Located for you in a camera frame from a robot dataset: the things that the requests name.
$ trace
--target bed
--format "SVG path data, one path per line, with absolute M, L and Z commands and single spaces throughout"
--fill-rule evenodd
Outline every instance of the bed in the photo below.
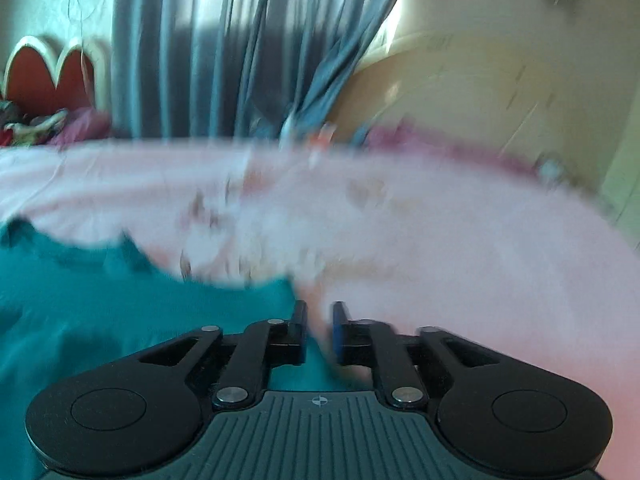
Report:
M 35 44 L 17 49 L 5 95 L 39 113 L 60 107 L 61 88 L 86 99 L 78 46 L 54 72 Z M 43 62 L 58 83 L 46 96 L 20 75 Z M 437 155 L 225 142 L 1 150 L 0 175 L 2 220 L 26 217 L 64 242 L 125 231 L 177 279 L 293 276 L 321 345 L 339 300 L 355 319 L 443 326 L 580 381 L 614 416 L 599 471 L 637 477 L 640 261 L 570 190 Z

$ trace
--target curtain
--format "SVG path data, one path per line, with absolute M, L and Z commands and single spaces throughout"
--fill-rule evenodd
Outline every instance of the curtain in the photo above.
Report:
M 126 136 L 303 137 L 396 0 L 116 0 L 114 123 Z

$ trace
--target teal cloth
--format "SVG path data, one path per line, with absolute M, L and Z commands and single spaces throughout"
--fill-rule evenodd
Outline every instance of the teal cloth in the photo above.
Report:
M 50 384 L 205 325 L 239 333 L 288 319 L 287 280 L 232 289 L 183 283 L 156 269 L 130 238 L 81 249 L 28 222 L 0 226 L 0 478 L 43 471 L 24 430 L 31 399 Z M 318 346 L 306 364 L 274 370 L 274 390 L 343 390 Z

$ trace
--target wooden headboard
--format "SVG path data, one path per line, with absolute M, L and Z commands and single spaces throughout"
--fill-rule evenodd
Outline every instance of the wooden headboard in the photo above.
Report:
M 60 51 L 42 38 L 22 38 L 7 61 L 0 98 L 32 116 L 92 105 L 108 110 L 108 56 L 98 43 L 85 41 L 84 69 L 81 59 L 80 40 Z

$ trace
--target pink blanket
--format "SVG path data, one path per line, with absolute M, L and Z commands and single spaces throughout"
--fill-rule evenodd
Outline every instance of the pink blanket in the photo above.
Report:
M 228 144 L 0 152 L 0 215 L 61 240 L 126 230 L 176 276 L 294 276 L 323 338 L 333 301 L 446 327 L 580 381 L 614 415 L 600 465 L 640 471 L 640 262 L 588 205 L 446 158 Z

